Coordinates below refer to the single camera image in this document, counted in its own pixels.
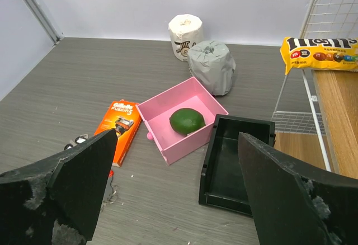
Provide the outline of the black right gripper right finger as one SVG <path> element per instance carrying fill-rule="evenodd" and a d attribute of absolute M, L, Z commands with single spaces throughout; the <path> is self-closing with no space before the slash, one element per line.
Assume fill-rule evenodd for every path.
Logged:
<path fill-rule="evenodd" d="M 239 133 L 238 156 L 260 244 L 357 244 L 357 180 Z"/>

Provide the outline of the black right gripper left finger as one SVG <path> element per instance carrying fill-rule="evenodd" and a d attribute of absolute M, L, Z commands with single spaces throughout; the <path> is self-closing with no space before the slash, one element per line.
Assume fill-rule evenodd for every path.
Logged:
<path fill-rule="evenodd" d="M 117 145 L 105 130 L 1 174 L 1 244 L 86 244 L 98 222 Z"/>

